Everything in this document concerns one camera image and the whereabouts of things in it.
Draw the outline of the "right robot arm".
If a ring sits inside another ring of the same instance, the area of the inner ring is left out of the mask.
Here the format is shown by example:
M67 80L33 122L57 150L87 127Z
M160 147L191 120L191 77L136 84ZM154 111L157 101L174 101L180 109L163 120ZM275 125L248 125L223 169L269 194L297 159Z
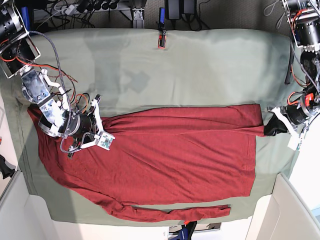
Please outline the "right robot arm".
M114 136L104 130L100 116L98 94L78 109L72 101L63 81L51 81L47 64L36 64L41 53L30 38L23 18L13 0L0 2L0 66L10 79L20 76L22 94L27 101L38 106L42 113L40 129L63 141L73 138L72 145L61 151L72 157L83 149L98 146L110 149Z

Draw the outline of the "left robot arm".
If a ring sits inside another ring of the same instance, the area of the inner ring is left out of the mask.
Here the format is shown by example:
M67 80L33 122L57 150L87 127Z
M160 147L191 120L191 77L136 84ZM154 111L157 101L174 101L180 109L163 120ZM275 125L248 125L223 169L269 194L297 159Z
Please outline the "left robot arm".
M283 16L290 28L290 55L284 83L302 88L287 97L287 105L270 109L265 136L289 133L302 138L320 114L320 2L283 0Z

